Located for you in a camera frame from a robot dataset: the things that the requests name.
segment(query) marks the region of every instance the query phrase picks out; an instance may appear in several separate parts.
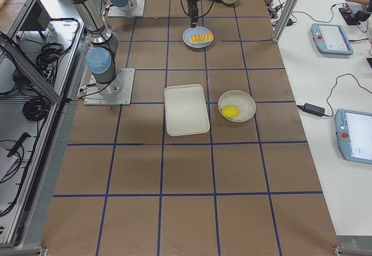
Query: robotic arm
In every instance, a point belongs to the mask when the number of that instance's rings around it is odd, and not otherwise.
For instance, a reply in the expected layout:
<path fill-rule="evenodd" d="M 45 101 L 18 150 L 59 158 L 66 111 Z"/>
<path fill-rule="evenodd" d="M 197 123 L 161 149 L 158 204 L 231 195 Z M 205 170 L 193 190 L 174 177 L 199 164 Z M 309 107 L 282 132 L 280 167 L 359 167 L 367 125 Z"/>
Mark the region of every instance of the robotic arm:
<path fill-rule="evenodd" d="M 115 55 L 118 46 L 118 39 L 115 33 L 105 25 L 101 13 L 96 9 L 92 0 L 71 1 L 75 5 L 88 33 L 90 34 L 89 39 L 92 43 L 92 48 L 88 51 L 85 59 L 88 68 L 91 70 L 92 75 L 96 80 L 96 91 L 92 94 L 95 94 L 95 99 L 100 100 L 99 103 L 102 105 L 129 104 L 134 69 L 126 68 L 121 69 L 120 71 L 116 70 Z M 121 6 L 122 8 L 131 5 L 130 0 L 111 1 L 114 5 L 117 5 L 118 7 Z M 200 0 L 187 0 L 191 27 L 195 27 L 198 21 L 198 1 Z M 125 71 L 131 72 L 131 78 L 125 76 Z M 125 87 L 125 84 L 130 84 L 130 88 Z M 129 93 L 129 98 L 121 98 L 121 96 L 125 95 L 125 92 Z"/>

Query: grid floor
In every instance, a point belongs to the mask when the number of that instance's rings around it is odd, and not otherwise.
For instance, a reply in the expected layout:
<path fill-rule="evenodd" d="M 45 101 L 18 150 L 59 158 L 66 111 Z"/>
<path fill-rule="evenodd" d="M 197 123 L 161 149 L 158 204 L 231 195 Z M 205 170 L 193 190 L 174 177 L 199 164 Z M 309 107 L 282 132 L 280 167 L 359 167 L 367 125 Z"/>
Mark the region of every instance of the grid floor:
<path fill-rule="evenodd" d="M 332 255 L 337 238 L 263 0 L 214 4 L 205 49 L 182 42 L 180 0 L 110 19 L 131 106 L 78 104 L 41 244 L 57 255 Z M 202 0 L 206 11 L 209 0 Z M 210 132 L 166 133 L 163 90 L 201 84 Z M 217 108 L 230 89 L 254 118 Z"/>

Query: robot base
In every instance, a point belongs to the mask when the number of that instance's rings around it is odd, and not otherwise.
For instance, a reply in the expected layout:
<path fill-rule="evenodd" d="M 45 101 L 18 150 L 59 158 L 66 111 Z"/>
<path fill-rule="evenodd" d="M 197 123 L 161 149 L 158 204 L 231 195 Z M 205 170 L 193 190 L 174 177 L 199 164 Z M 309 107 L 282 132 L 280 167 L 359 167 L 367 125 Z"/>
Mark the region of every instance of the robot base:
<path fill-rule="evenodd" d="M 117 6 L 112 6 L 109 10 L 109 17 L 142 17 L 145 10 L 145 0 L 137 0 L 137 7 L 131 11 L 122 11 L 117 8 Z"/>
<path fill-rule="evenodd" d="M 85 105 L 130 105 L 132 97 L 133 81 L 134 81 L 134 68 L 121 68 L 117 71 L 117 75 L 124 82 L 123 89 L 118 94 L 104 94 L 97 91 L 96 87 L 88 88 L 87 96 L 84 100 Z M 91 77 L 90 83 L 95 83 L 95 78 Z"/>

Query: metal frame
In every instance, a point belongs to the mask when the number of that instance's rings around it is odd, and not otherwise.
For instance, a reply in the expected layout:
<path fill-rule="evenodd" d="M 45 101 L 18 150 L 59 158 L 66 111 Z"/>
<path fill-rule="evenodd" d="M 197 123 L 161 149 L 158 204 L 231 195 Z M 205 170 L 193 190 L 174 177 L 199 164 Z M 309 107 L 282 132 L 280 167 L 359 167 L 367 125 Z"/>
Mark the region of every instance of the metal frame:
<path fill-rule="evenodd" d="M 70 70 L 73 67 L 73 61 L 74 61 L 76 50 L 80 46 L 80 44 L 82 44 L 82 42 L 81 42 L 82 39 L 81 38 L 83 36 L 84 25 L 83 25 L 83 23 L 81 22 L 80 19 L 79 19 L 79 21 L 80 21 L 81 26 L 80 26 L 80 29 L 78 31 L 76 31 L 75 43 L 73 44 L 73 46 L 71 48 L 71 56 L 68 58 L 68 62 L 67 62 L 66 68 L 65 68 L 65 73 L 63 74 L 63 76 L 61 78 L 61 82 L 58 85 L 58 92 L 60 92 L 60 93 L 62 93 L 62 91 L 63 91 L 63 89 L 66 85 L 68 76 L 70 74 Z M 2 44 L 3 41 L 5 41 L 5 40 L 0 37 L 0 44 Z M 28 170 L 28 173 L 27 173 L 26 179 L 24 181 L 24 185 L 22 187 L 22 190 L 21 190 L 19 199 L 17 201 L 17 204 L 15 205 L 14 209 L 12 210 L 12 212 L 13 212 L 12 214 L 14 216 L 13 220 L 12 220 L 12 222 L 10 222 L 8 224 L 8 231 L 6 232 L 4 242 L 0 243 L 0 256 L 3 256 L 3 253 L 5 253 L 3 251 L 6 251 L 8 253 L 8 250 L 6 250 L 5 247 L 13 246 L 14 242 L 16 240 L 17 228 L 18 228 L 18 225 L 19 225 L 20 217 L 21 217 L 22 212 L 24 210 L 24 206 L 26 205 L 26 201 L 27 201 L 29 192 L 31 190 L 31 186 L 34 182 L 34 177 L 35 177 L 35 174 L 37 172 L 38 165 L 40 163 L 41 157 L 43 155 L 45 144 L 47 142 L 49 133 L 51 131 L 52 124 L 53 124 L 54 119 L 55 119 L 55 115 L 56 115 L 56 113 L 59 109 L 60 99 L 61 99 L 60 95 L 54 90 L 54 88 L 45 81 L 45 79 L 32 66 L 32 64 L 30 62 L 28 62 L 24 58 L 23 55 L 20 54 L 19 50 L 17 50 L 17 48 L 15 46 L 13 46 L 12 44 L 7 42 L 5 47 L 6 47 L 7 51 L 9 51 L 14 56 L 14 58 L 18 62 L 18 66 L 21 68 L 22 71 L 24 71 L 23 67 L 30 66 L 30 68 L 27 69 L 24 74 L 29 79 L 30 79 L 30 77 L 29 77 L 28 74 L 33 75 L 33 77 L 36 79 L 36 81 L 34 83 L 37 85 L 37 88 L 39 90 L 41 90 L 42 88 L 40 87 L 40 84 L 38 84 L 38 82 L 41 81 L 41 83 L 43 83 L 43 84 L 46 83 L 46 87 L 47 87 L 47 90 L 48 90 L 47 92 L 50 93 L 51 97 L 56 97 L 57 102 L 53 102 L 52 107 L 51 107 L 51 109 L 49 111 L 49 114 L 47 116 L 47 120 L 46 120 L 44 129 L 41 131 L 38 144 L 35 148 L 36 152 L 34 154 L 33 163 L 30 165 L 30 169 Z M 14 101 L 15 100 L 13 100 L 12 98 L 9 98 L 9 100 L 8 100 L 8 102 L 14 102 Z M 28 255 L 28 254 L 9 254 L 9 255 Z"/>
<path fill-rule="evenodd" d="M 24 74 L 50 102 L 59 103 L 60 96 L 53 89 L 37 69 L 20 53 L 20 51 L 3 37 L 0 44 L 15 58 L 19 70 Z"/>
<path fill-rule="evenodd" d="M 134 81 L 134 68 L 121 68 L 117 71 L 117 75 L 124 82 L 123 89 L 119 93 L 101 94 L 98 92 L 97 87 L 88 89 L 87 96 L 84 100 L 85 105 L 130 105 L 133 81 Z M 90 84 L 95 84 L 95 78 L 92 75 Z"/>
<path fill-rule="evenodd" d="M 16 35 L 16 33 L 18 33 L 20 27 L 23 25 L 28 13 L 32 9 L 35 2 L 36 0 L 26 0 L 24 7 L 19 12 L 17 19 L 15 20 L 15 22 L 13 23 L 12 27 L 8 32 L 8 36 L 10 38 L 13 38 Z"/>
<path fill-rule="evenodd" d="M 372 256 L 371 250 L 352 249 L 352 248 L 345 248 L 341 246 L 335 246 L 333 248 L 333 251 L 336 256 L 340 256 L 340 255 Z"/>
<path fill-rule="evenodd" d="M 131 11 L 122 11 L 117 8 L 117 6 L 110 7 L 108 17 L 118 18 L 118 17 L 142 17 L 145 10 L 145 0 L 136 0 L 137 7 Z"/>
<path fill-rule="evenodd" d="M 47 249 L 43 247 L 37 248 L 29 248 L 29 249 L 22 249 L 22 250 L 8 250 L 8 251 L 0 251 L 0 256 L 47 256 Z"/>
<path fill-rule="evenodd" d="M 278 20 L 277 27 L 275 28 L 275 31 L 273 34 L 274 43 L 278 43 L 279 38 L 284 31 L 284 28 L 287 26 L 289 17 L 291 16 L 296 3 L 297 3 L 297 0 L 287 0 L 285 2 L 283 12 Z"/>

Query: black cable bundle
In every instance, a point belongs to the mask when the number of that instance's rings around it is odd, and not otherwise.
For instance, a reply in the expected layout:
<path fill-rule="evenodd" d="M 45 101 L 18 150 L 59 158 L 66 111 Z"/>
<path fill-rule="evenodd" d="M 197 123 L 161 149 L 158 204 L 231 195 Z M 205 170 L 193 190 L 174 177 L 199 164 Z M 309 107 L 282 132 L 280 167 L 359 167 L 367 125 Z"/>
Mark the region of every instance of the black cable bundle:
<path fill-rule="evenodd" d="M 37 70 L 51 85 L 56 81 L 59 59 L 64 49 L 65 47 L 60 43 L 48 43 L 41 47 L 41 53 L 36 57 Z"/>
<path fill-rule="evenodd" d="M 22 114 L 29 121 L 41 121 L 48 115 L 50 108 L 51 104 L 45 98 L 38 96 L 24 104 Z"/>

